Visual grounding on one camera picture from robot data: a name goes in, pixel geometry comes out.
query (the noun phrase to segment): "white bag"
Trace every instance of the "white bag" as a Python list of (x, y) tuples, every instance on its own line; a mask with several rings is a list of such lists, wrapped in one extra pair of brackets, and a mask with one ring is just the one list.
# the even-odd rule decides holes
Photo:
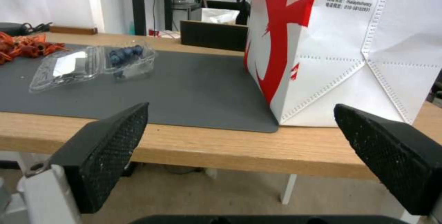
[(337, 103), (412, 123), (442, 67), (441, 0), (252, 0), (245, 66), (281, 125)]

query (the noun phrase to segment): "black pole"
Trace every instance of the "black pole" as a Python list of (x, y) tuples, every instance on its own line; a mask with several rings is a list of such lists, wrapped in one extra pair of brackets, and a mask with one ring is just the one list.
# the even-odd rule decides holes
[(172, 31), (172, 0), (164, 0), (164, 21), (166, 30)]
[(135, 35), (146, 35), (146, 12), (144, 0), (132, 0), (132, 8), (134, 10), (134, 27)]

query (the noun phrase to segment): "wooden table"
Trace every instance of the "wooden table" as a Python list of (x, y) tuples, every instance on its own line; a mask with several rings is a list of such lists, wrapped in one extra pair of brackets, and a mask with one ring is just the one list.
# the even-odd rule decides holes
[[(145, 38), (157, 50), (228, 54), (241, 52), (179, 44), (178, 40), (123, 35), (48, 33), (53, 42), (109, 45)], [(0, 150), (51, 154), (88, 119), (0, 113)], [(442, 109), (425, 103), (415, 127), (442, 143)], [(374, 179), (338, 128), (281, 127), (254, 133), (148, 124), (133, 161), (283, 174)]]

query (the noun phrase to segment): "white wall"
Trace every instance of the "white wall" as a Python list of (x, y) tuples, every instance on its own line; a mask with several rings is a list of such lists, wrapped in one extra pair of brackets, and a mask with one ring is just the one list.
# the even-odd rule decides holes
[(1, 22), (54, 22), (57, 26), (92, 28), (90, 0), (0, 0)]
[(46, 0), (46, 3), (56, 26), (95, 27), (89, 0)]
[[(132, 9), (132, 0), (123, 1), (123, 22), (128, 28), (134, 24), (134, 10)], [(153, 29), (153, 0), (144, 0), (146, 14), (146, 30)], [(155, 28), (164, 30), (164, 0), (155, 0)]]
[(129, 24), (125, 23), (123, 0), (100, 0), (104, 21), (104, 32), (128, 33)]
[(50, 21), (46, 0), (0, 0), (0, 22), (29, 22), (36, 26)]

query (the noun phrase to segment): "gray desk mat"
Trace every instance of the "gray desk mat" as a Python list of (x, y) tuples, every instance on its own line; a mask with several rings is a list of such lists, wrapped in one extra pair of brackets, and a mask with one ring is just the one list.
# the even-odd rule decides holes
[[(81, 48), (79, 45), (67, 45)], [(145, 78), (93, 80), (29, 93), (41, 58), (0, 66), (0, 111), (92, 119), (148, 101), (149, 123), (272, 133), (278, 130), (242, 57), (158, 51)]]

